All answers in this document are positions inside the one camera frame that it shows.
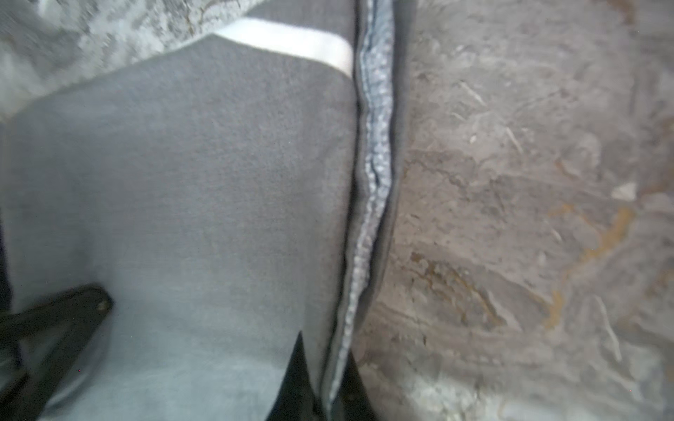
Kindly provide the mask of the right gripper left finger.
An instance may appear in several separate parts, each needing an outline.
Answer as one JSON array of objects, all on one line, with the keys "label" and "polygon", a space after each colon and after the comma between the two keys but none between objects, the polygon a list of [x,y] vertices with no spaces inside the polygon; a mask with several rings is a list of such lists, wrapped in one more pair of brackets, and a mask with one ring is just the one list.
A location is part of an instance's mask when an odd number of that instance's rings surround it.
[{"label": "right gripper left finger", "polygon": [[113,309],[92,283],[1,317],[1,349],[13,372],[1,382],[1,419],[37,420]]}]

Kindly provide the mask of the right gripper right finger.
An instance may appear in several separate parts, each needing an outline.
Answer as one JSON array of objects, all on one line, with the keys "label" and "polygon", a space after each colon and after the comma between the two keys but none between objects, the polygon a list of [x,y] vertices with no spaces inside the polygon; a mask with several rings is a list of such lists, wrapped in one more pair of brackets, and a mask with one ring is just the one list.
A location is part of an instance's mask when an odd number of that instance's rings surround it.
[{"label": "right gripper right finger", "polygon": [[321,420],[321,410],[312,390],[301,333],[295,342],[276,401],[266,420]]}]

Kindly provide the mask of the grey pillowcase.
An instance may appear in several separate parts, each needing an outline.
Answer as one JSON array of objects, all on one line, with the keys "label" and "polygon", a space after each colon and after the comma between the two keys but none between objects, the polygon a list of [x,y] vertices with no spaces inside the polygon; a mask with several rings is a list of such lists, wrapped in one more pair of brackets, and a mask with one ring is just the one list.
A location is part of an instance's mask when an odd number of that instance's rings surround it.
[{"label": "grey pillowcase", "polygon": [[37,420],[321,420],[382,281],[414,1],[4,1],[1,317],[113,309]]}]

